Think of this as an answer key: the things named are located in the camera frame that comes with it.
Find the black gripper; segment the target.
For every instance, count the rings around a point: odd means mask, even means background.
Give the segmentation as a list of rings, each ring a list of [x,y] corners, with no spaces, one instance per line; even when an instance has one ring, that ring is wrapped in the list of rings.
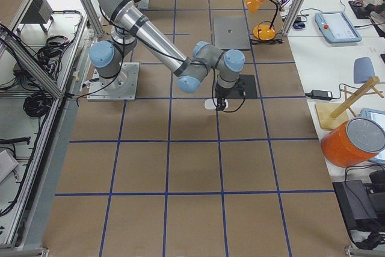
[[[216,110],[224,111],[226,109],[226,97],[232,91],[232,88],[224,88],[219,84],[215,84],[214,92],[217,99]]]

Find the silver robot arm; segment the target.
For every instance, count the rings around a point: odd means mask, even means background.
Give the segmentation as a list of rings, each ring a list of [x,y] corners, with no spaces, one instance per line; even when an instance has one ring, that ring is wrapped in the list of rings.
[[[245,56],[236,49],[224,51],[199,41],[192,58],[186,57],[137,7],[141,0],[98,0],[101,10],[115,26],[120,37],[133,37],[177,76],[185,93],[194,93],[211,70],[218,72],[210,103],[214,110],[226,112],[227,97],[239,83]]]

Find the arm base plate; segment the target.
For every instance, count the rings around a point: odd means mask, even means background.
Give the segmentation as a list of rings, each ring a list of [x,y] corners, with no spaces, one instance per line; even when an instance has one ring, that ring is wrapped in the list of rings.
[[[89,101],[134,101],[137,95],[138,77],[140,71],[139,62],[124,62],[118,77],[112,84],[107,79],[99,77],[96,69],[93,78],[97,81],[91,82],[87,99]]]

